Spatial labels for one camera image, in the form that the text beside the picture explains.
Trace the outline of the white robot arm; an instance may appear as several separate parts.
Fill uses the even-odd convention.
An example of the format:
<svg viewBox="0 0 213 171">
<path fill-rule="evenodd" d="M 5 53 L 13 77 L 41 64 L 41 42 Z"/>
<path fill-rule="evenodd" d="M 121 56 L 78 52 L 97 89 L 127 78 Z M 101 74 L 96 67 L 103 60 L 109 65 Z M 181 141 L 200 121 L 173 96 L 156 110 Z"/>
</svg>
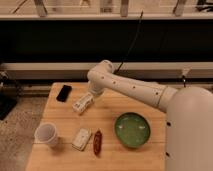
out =
<svg viewBox="0 0 213 171">
<path fill-rule="evenodd" d="M 109 88 L 166 114 L 165 171 L 213 171 L 212 92 L 117 76 L 108 60 L 90 69 L 87 78 L 94 94 Z"/>
</svg>

